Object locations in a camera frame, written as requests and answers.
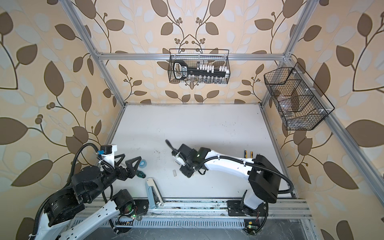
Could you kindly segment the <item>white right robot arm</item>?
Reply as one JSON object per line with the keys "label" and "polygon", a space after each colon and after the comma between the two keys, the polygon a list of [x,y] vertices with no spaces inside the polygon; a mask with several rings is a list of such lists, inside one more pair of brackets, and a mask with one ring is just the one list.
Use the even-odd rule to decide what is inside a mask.
{"label": "white right robot arm", "polygon": [[182,144],[174,148],[169,140],[166,144],[172,150],[172,156],[187,178],[194,173],[205,175],[207,171],[218,171],[247,180],[250,188],[243,194],[239,207],[234,210],[241,215],[253,216],[258,210],[267,211],[268,204],[275,204],[278,195],[291,194],[293,182],[282,174],[266,157],[236,158],[220,154],[209,148],[198,151]]}

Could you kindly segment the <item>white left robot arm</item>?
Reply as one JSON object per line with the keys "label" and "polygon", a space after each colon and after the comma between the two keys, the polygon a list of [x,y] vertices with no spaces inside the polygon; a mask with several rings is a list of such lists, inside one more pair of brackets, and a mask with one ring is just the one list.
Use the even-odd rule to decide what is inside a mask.
{"label": "white left robot arm", "polygon": [[[96,154],[98,165],[90,165],[78,173],[75,172],[78,157],[86,147],[92,147]],[[109,222],[115,233],[119,233],[113,223],[117,216],[135,219],[138,206],[128,190],[120,190],[104,197],[105,204],[75,227],[70,222],[85,209],[86,204],[92,203],[99,195],[104,196],[107,188],[112,188],[116,180],[126,181],[137,175],[142,160],[135,157],[125,161],[125,155],[115,155],[115,145],[97,147],[93,143],[82,145],[74,156],[71,171],[66,185],[48,196],[39,207],[30,240],[83,240],[105,222]]]}

